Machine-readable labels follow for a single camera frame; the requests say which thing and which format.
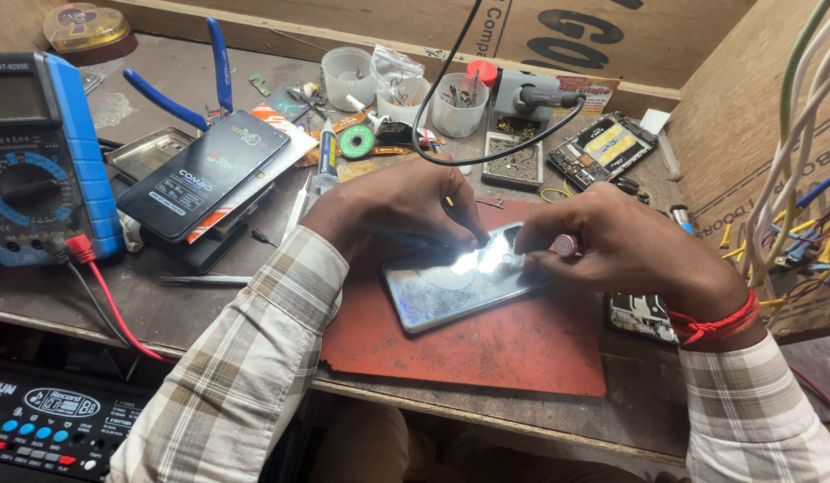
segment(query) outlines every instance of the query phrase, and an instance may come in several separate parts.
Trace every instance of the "multimeter rotary dial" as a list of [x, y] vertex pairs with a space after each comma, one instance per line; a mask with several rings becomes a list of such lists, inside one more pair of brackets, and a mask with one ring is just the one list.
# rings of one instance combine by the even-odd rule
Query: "multimeter rotary dial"
[[0, 214], [31, 229], [58, 224], [75, 205], [72, 180], [55, 160], [31, 152], [0, 157]]

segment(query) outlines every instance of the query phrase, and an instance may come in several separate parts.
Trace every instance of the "black cable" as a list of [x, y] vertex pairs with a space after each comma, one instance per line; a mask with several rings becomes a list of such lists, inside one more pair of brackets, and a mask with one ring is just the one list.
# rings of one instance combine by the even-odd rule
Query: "black cable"
[[109, 141], [108, 139], [103, 139], [101, 137], [97, 137], [97, 140], [99, 142], [99, 146], [105, 146], [110, 149], [119, 149], [125, 146], [125, 144], [117, 143], [116, 141]]
[[124, 337], [123, 334], [120, 333], [120, 330], [117, 328], [117, 326], [115, 326], [114, 323], [111, 322], [111, 319], [109, 319], [108, 315], [105, 314], [105, 311], [102, 310], [102, 306], [99, 305], [99, 302], [96, 300], [96, 297], [93, 295], [93, 292], [87, 285], [85, 278], [81, 276], [81, 272], [79, 272], [78, 269], [75, 268], [75, 265], [73, 265], [72, 262], [66, 263], [65, 265], [69, 268], [69, 270], [72, 271], [73, 274], [75, 274], [75, 278], [78, 279], [79, 282], [81, 282], [81, 285], [84, 286], [85, 290], [87, 291], [87, 295], [90, 297], [90, 302], [93, 302], [93, 306], [96, 307], [96, 312], [99, 313], [99, 316], [102, 318], [103, 321], [105, 321], [105, 325], [108, 326], [108, 328], [111, 329], [111, 332], [113, 332], [114, 335], [120, 340], [120, 344], [126, 346], [127, 349], [134, 351], [134, 347], [132, 347], [131, 344], [129, 344], [129, 341], [126, 340], [126, 337]]
[[[442, 69], [439, 71], [438, 76], [436, 76], [436, 81], [433, 82], [433, 85], [430, 87], [430, 90], [427, 91], [427, 96], [423, 98], [423, 101], [421, 101], [421, 107], [419, 107], [418, 113], [415, 114], [415, 119], [412, 121], [413, 126], [417, 126], [419, 124], [419, 120], [423, 115], [424, 109], [427, 108], [427, 104], [430, 102], [430, 99], [433, 98], [433, 93], [436, 92], [436, 87], [439, 86], [439, 81], [442, 79], [442, 77], [445, 76], [445, 71], [448, 70], [448, 66], [453, 61], [454, 56], [457, 55], [457, 50], [460, 49], [460, 45], [463, 43], [463, 39], [466, 37], [466, 32], [468, 32], [469, 27], [472, 26], [472, 21], [474, 20], [474, 17], [478, 14], [478, 8], [480, 8], [481, 2], [482, 0], [475, 0], [474, 5], [472, 6], [472, 11], [469, 12], [469, 17], [466, 19], [466, 24], [460, 31], [460, 36], [457, 37], [457, 41], [453, 44], [451, 52], [449, 52], [448, 57], [445, 58], [445, 61], [442, 63]], [[483, 157], [474, 157], [472, 159], [462, 159], [453, 161], [436, 159], [434, 157], [431, 157], [430, 155], [425, 153], [423, 149], [421, 149], [418, 139], [418, 129], [412, 129], [412, 146], [415, 148], [415, 152], [417, 152], [419, 156], [426, 159], [427, 161], [434, 162], [435, 164], [441, 164], [442, 166], [466, 166], [469, 164], [479, 164], [481, 162], [494, 161], [496, 159], [510, 156], [516, 153], [517, 151], [521, 151], [525, 148], [528, 148], [529, 146], [539, 143], [540, 141], [546, 139], [546, 137], [551, 135], [553, 132], [561, 129], [565, 124], [570, 122], [571, 119], [574, 118], [577, 114], [579, 114], [581, 112], [581, 109], [585, 106], [585, 96], [583, 94], [575, 94], [574, 97], [576, 98], [576, 107], [574, 107], [574, 109], [569, 114], [564, 116], [563, 119], [556, 123], [555, 126], [551, 126], [546, 131], [543, 131], [537, 136], [532, 137], [525, 143], [519, 143], [512, 148], [507, 148], [504, 151], [500, 151], [495, 154]]]

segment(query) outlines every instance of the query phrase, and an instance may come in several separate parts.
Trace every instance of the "wooden wall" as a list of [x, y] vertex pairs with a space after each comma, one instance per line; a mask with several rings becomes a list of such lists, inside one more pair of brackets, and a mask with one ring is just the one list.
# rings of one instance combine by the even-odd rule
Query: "wooden wall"
[[[268, 4], [264, 4], [264, 7], [260, 8], [254, 4], [236, 2], [235, 6], [228, 6], [230, 9], [240, 8], [247, 12], [259, 12], [262, 10], [261, 15], [264, 15], [265, 17], [258, 17], [257, 15], [211, 9], [203, 6], [203, 3], [212, 4], [213, 0], [192, 0], [192, 4], [179, 4], [165, 0], [98, 0], [97, 4], [120, 10], [135, 30], [150, 32], [153, 34], [166, 34], [178, 38], [192, 38], [202, 42], [209, 41], [209, 34], [206, 31], [206, 23], [204, 22], [204, 19], [206, 17], [215, 17], [221, 25], [224, 33], [224, 39], [228, 47], [269, 52], [284, 57], [311, 60], [315, 62], [320, 61], [326, 51], [336, 47], [352, 46], [372, 51], [373, 46], [376, 43], [382, 43], [387, 47], [404, 52], [413, 57], [415, 60], [425, 64], [427, 68], [426, 76], [429, 79], [432, 79], [441, 66], [441, 59], [438, 57], [431, 57], [425, 48], [448, 49], [452, 46], [455, 36], [459, 33], [459, 28], [461, 27], [464, 19], [459, 21], [456, 27], [453, 28], [452, 33], [450, 30], [442, 29], [439, 32], [436, 32], [435, 35], [427, 34], [426, 40], [428, 42], [435, 43], [427, 45], [412, 44], [399, 40], [398, 38], [415, 38], [411, 37], [411, 31], [417, 30], [415, 27], [423, 28], [422, 24], [399, 24], [403, 25], [403, 27], [399, 29], [399, 36], [389, 36], [386, 38], [371, 36], [376, 34], [377, 31], [381, 31], [384, 34], [389, 35], [393, 35], [394, 33], [389, 33], [386, 30], [383, 30], [387, 27], [386, 24], [388, 21], [383, 21], [381, 18], [373, 15], [374, 10], [369, 8], [369, 2], [373, 2], [375, 0], [365, 1], [368, 4], [366, 6], [362, 4], [357, 9], [358, 14], [353, 14], [354, 17], [352, 17], [360, 18], [360, 16], [364, 16], [358, 24], [359, 27], [355, 28], [356, 31], [360, 32], [356, 34], [333, 30], [326, 27], [317, 27], [313, 25], [309, 26], [290, 21], [274, 20], [271, 18], [281, 17], [290, 20], [298, 20], [295, 17], [293, 19], [288, 17], [292, 15], [290, 10], [295, 8], [293, 5], [289, 8], [269, 8]], [[272, 2], [270, 4], [279, 5], [286, 4], [286, 2], [279, 1]], [[351, 18], [350, 10], [352, 8], [353, 7], [339, 7], [335, 11], [339, 12], [340, 18]], [[316, 9], [316, 11], [323, 11], [317, 5], [314, 5], [314, 9]], [[314, 18], [312, 16], [302, 15], [299, 18], [301, 18], [300, 21], [315, 21], [316, 23], [323, 23], [322, 16], [320, 18]], [[354, 28], [346, 22], [341, 22], [340, 27], [347, 27], [350, 29]], [[450, 37], [447, 43], [443, 43], [438, 40], [438, 38], [442, 35]], [[453, 60], [449, 68], [449, 72], [463, 71], [466, 64], [474, 59], [481, 59], [481, 57], [479, 57], [477, 53], [463, 53], [458, 55], [456, 59]], [[559, 73], [559, 71], [551, 68], [523, 64], [522, 62], [507, 59], [495, 58], [492, 59], [492, 61], [496, 65], [508, 69], [544, 72], [551, 75]], [[615, 93], [609, 106], [610, 108], [622, 110], [628, 114], [641, 117], [644, 115], [644, 112], [648, 107], [671, 111], [671, 109], [677, 105], [678, 100], [678, 89], [649, 86], [638, 82], [624, 80], [624, 82], [622, 82], [618, 87], [618, 92]]]
[[48, 48], [42, 21], [62, 0], [0, 0], [0, 51], [33, 51]]
[[[680, 191], [693, 216], [696, 235], [718, 247], [725, 223], [735, 214], [750, 212], [770, 169], [778, 139], [778, 105], [782, 73], [815, 2], [758, 0], [681, 90], [681, 103], [666, 126], [675, 154], [686, 176]], [[800, 108], [826, 46], [808, 71]], [[830, 175], [830, 94], [817, 114], [810, 162], [798, 195]], [[830, 208], [830, 189], [816, 200], [800, 221]], [[745, 216], [733, 228], [732, 245]], [[793, 286], [796, 279], [783, 280]], [[830, 327], [830, 291], [783, 310], [779, 335], [806, 330], [822, 333]]]
[[[174, 0], [449, 49], [473, 0]], [[463, 52], [678, 89], [754, 0], [485, 0]], [[132, 27], [144, 30], [144, 26]]]

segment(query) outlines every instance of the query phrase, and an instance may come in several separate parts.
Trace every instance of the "green wire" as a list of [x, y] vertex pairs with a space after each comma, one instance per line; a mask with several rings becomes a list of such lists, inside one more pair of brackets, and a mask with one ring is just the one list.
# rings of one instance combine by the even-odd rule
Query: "green wire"
[[794, 89], [794, 77], [796, 76], [797, 67], [800, 66], [800, 59], [802, 59], [802, 54], [805, 53], [808, 43], [812, 40], [812, 35], [820, 25], [820, 21], [824, 20], [826, 11], [829, 9], [830, 0], [817, 2], [812, 16], [808, 18], [806, 25], [802, 27], [800, 37], [796, 39], [796, 45], [794, 45], [790, 59], [788, 59], [788, 66], [785, 67], [782, 92], [779, 95], [779, 140], [783, 144], [790, 134], [791, 91]]
[[[794, 88], [794, 77], [796, 76], [797, 67], [800, 65], [803, 53], [808, 47], [812, 35], [817, 30], [817, 26], [824, 19], [826, 11], [830, 8], [830, 0], [820, 0], [812, 12], [812, 16], [808, 18], [806, 25], [802, 27], [800, 37], [796, 40], [796, 45], [791, 51], [790, 59], [788, 59], [788, 66], [785, 67], [784, 78], [782, 80], [782, 93], [779, 96], [779, 144], [784, 145], [788, 140], [791, 127], [791, 91]], [[790, 153], [784, 154], [784, 165], [782, 166], [782, 173], [784, 174], [785, 183], [788, 182], [792, 175]], [[785, 208], [785, 218], [782, 221], [782, 232], [789, 233], [794, 226], [794, 219], [796, 211], [796, 193], [791, 192], [788, 195], [788, 204]], [[775, 258], [782, 252], [787, 236], [777, 236], [770, 254], [764, 262], [764, 266], [758, 271], [757, 280], [764, 279], [764, 275], [773, 268]]]

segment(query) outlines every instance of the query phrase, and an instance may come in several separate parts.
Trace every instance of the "circuit board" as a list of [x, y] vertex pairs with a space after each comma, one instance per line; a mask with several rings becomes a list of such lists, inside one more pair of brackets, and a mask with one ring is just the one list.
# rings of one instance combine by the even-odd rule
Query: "circuit board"
[[615, 111], [568, 138], [547, 159], [584, 191], [597, 181], [616, 181], [656, 145], [656, 136]]
[[666, 304], [657, 296], [613, 292], [607, 323], [613, 328], [677, 346], [678, 336], [668, 320]]

